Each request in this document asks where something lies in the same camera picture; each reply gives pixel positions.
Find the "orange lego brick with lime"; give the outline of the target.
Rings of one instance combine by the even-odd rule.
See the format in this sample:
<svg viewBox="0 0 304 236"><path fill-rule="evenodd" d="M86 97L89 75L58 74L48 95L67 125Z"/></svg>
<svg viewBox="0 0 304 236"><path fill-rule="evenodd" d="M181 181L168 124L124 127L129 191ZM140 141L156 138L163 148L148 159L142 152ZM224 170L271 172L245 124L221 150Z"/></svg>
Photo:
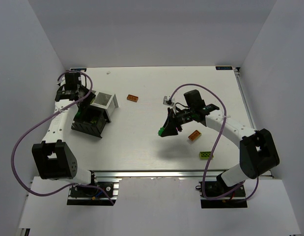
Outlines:
<svg viewBox="0 0 304 236"><path fill-rule="evenodd" d="M196 139L198 139L199 137L201 136L201 132L198 131L198 130L195 130L193 133L191 133L189 136L188 136L188 139L193 142L195 141Z"/></svg>

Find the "brown lego brick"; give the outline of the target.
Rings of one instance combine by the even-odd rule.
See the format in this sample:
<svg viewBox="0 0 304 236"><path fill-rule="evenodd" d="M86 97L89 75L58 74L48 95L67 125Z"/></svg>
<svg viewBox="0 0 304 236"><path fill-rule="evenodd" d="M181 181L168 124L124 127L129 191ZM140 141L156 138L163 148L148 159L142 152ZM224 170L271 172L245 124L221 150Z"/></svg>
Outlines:
<svg viewBox="0 0 304 236"><path fill-rule="evenodd" d="M138 97L129 94L129 95L127 96L127 100L132 101L132 102L138 102Z"/></svg>

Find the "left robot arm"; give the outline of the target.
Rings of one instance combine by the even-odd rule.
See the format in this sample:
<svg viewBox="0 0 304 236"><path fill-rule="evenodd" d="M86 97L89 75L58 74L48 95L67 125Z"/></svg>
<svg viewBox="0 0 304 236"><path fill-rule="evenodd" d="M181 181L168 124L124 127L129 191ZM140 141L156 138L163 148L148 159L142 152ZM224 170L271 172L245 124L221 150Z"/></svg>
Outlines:
<svg viewBox="0 0 304 236"><path fill-rule="evenodd" d="M77 70L60 75L51 123L42 141L32 146L32 155L42 179L85 185L92 182L92 172L78 167L77 159L66 143L74 117L95 97L91 88L82 84L81 75L86 76Z"/></svg>

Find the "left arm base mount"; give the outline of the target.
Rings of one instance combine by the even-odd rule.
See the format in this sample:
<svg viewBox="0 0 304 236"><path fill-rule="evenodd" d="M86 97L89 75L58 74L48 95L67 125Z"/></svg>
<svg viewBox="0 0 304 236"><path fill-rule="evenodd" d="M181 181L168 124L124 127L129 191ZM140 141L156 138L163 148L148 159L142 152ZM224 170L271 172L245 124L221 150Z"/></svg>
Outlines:
<svg viewBox="0 0 304 236"><path fill-rule="evenodd" d="M119 183L100 181L97 185L102 188L115 203L118 196ZM102 190L85 187L71 187L68 194L69 206L112 206Z"/></svg>

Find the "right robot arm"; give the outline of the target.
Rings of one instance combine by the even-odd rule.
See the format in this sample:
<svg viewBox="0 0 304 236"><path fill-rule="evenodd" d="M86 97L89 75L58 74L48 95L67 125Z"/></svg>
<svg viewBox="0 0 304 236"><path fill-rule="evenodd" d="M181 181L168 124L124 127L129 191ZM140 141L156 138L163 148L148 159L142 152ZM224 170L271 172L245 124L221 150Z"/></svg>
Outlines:
<svg viewBox="0 0 304 236"><path fill-rule="evenodd" d="M186 92L184 98L187 107L175 111L172 98L164 97L163 103L169 108L166 121L158 134L160 137L178 135L182 125L191 121L220 131L239 149L239 163L217 177L217 183L222 188L229 189L247 179L256 179L279 165L280 159L270 131L245 127L228 118L218 106L205 104L196 89Z"/></svg>

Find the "lime long lego brick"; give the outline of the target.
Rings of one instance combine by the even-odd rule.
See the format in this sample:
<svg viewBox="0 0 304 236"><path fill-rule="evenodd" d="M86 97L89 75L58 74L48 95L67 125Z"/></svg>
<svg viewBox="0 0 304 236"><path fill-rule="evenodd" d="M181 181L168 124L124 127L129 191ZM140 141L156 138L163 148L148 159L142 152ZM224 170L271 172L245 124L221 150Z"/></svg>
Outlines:
<svg viewBox="0 0 304 236"><path fill-rule="evenodd" d="M199 153L200 160L208 160L210 157L214 158L214 155L210 151L201 151Z"/></svg>

